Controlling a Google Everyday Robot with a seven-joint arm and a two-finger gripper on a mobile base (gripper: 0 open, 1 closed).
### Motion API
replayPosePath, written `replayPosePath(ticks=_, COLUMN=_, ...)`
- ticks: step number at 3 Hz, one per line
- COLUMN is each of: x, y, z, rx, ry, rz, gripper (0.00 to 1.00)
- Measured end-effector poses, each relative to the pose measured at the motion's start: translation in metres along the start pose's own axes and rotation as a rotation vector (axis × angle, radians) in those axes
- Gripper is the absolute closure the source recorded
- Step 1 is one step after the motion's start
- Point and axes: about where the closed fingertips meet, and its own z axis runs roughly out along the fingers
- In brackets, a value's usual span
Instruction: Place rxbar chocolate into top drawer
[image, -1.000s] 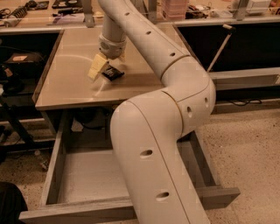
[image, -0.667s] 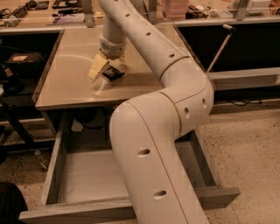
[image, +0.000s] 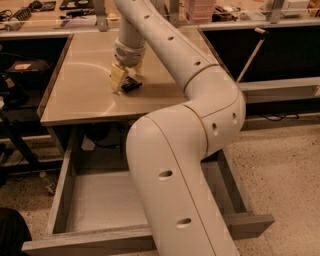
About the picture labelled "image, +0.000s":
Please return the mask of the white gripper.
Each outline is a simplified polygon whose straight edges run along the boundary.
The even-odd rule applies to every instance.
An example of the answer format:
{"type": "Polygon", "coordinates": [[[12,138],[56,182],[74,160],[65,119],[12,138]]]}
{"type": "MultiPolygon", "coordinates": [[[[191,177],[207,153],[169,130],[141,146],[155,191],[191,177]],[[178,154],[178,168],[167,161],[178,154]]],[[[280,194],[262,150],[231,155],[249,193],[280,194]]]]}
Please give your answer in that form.
{"type": "Polygon", "coordinates": [[[141,61],[145,50],[145,44],[133,47],[125,45],[119,39],[115,40],[113,55],[120,65],[114,63],[111,67],[111,88],[114,92],[121,89],[122,83],[128,76],[128,70],[125,67],[134,67],[136,76],[142,76],[143,63],[141,61]]]}

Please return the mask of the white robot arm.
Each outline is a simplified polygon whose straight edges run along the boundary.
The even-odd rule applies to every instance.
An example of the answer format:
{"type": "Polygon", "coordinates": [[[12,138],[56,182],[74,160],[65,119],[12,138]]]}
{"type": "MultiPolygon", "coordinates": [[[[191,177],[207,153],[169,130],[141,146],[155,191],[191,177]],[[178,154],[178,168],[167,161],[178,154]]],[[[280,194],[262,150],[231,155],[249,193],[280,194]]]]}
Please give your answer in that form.
{"type": "Polygon", "coordinates": [[[151,112],[129,130],[129,170],[160,256],[240,256],[201,162],[235,138],[245,99],[219,65],[155,8],[154,0],[114,0],[122,15],[118,61],[148,44],[181,88],[184,103],[151,112]]]}

